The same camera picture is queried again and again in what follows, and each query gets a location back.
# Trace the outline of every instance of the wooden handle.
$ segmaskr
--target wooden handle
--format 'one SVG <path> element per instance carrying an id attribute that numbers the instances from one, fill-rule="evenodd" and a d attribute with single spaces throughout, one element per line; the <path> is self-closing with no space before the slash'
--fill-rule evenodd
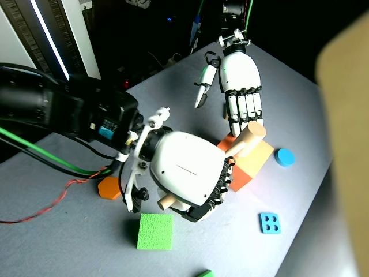
<path id="1" fill-rule="evenodd" d="M 233 142 L 232 147 L 227 150 L 225 154 L 227 157 L 235 155 L 238 157 L 245 157 L 265 136 L 265 128 L 256 121 L 251 121 L 248 123 L 247 127 L 242 130 L 241 134 Z"/>
<path id="2" fill-rule="evenodd" d="M 162 199 L 160 199 L 157 204 L 159 205 L 159 208 L 165 211 L 167 208 L 169 208 L 174 202 L 176 202 L 176 198 L 173 194 L 168 193 L 165 195 Z"/>

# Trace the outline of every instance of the textured green block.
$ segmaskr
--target textured green block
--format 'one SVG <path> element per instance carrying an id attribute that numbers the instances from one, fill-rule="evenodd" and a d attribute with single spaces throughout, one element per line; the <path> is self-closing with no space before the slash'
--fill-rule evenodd
<path id="1" fill-rule="evenodd" d="M 215 277 L 213 271 L 207 270 L 203 272 L 202 274 L 198 275 L 197 277 Z"/>
<path id="2" fill-rule="evenodd" d="M 171 250 L 173 215 L 141 214 L 137 249 Z"/>

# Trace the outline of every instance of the table surface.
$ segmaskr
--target table surface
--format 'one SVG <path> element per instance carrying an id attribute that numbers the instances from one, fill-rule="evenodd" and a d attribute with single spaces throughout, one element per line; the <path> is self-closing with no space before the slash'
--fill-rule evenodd
<path id="1" fill-rule="evenodd" d="M 145 118 L 169 106 L 166 125 L 175 130 L 213 143 L 229 132 L 218 80 L 205 105 L 193 108 L 197 94 L 193 82 L 198 81 L 209 50 L 221 54 L 216 43 L 210 44 L 129 90 Z M 31 222 L 0 226 L 0 275 L 193 277 L 211 269 L 217 277 L 275 276 L 332 158 L 318 87 L 256 46 L 248 47 L 247 53 L 261 74 L 265 140 L 275 148 L 290 149 L 296 156 L 292 167 L 283 168 L 271 157 L 246 187 L 229 192 L 207 220 L 191 223 L 175 216 L 170 251 L 137 250 L 140 215 L 127 213 L 120 200 L 101 199 L 96 181 L 73 185 L 49 213 Z M 57 134 L 39 145 L 86 169 L 108 163 Z M 98 142 L 92 145 L 112 154 Z M 123 179 L 128 173 L 126 166 Z M 49 205 L 71 179 L 24 154 L 2 163 L 0 175 L 3 220 Z M 149 174 L 138 177 L 138 182 L 150 193 L 141 212 L 160 213 Z M 279 215 L 281 234 L 260 232 L 260 212 Z"/>

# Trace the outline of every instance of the robotic arm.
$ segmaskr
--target robotic arm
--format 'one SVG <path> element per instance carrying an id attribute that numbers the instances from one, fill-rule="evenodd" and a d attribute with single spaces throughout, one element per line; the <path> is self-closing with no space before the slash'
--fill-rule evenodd
<path id="1" fill-rule="evenodd" d="M 118 151 L 115 163 L 124 163 L 134 151 L 128 183 L 120 184 L 129 212 L 140 211 L 149 198 L 135 178 L 147 169 L 159 196 L 171 196 L 168 206 L 187 220 L 204 219 L 223 202 L 232 158 L 202 138 L 163 126 L 169 108 L 160 108 L 143 124 L 138 102 L 127 92 L 89 77 L 70 76 L 62 83 L 12 69 L 17 67 L 0 64 L 0 119 L 98 140 Z"/>
<path id="2" fill-rule="evenodd" d="M 208 65 L 201 74 L 200 89 L 195 102 L 195 108 L 200 108 L 205 103 L 206 93 L 219 69 L 219 84 L 221 92 L 225 94 L 229 127 L 235 137 L 240 135 L 250 121 L 263 125 L 260 74 L 255 62 L 246 55 L 244 44 L 248 46 L 251 42 L 245 40 L 243 32 L 236 29 L 232 36 L 219 37 L 225 57 L 217 57 L 211 63 L 206 57 Z"/>

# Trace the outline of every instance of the blue circle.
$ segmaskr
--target blue circle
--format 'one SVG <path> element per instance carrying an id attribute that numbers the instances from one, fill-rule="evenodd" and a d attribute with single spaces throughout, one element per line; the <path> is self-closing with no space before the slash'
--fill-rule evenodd
<path id="1" fill-rule="evenodd" d="M 277 163 L 283 167 L 289 167 L 295 163 L 294 154 L 286 148 L 276 151 L 274 157 L 276 158 Z"/>

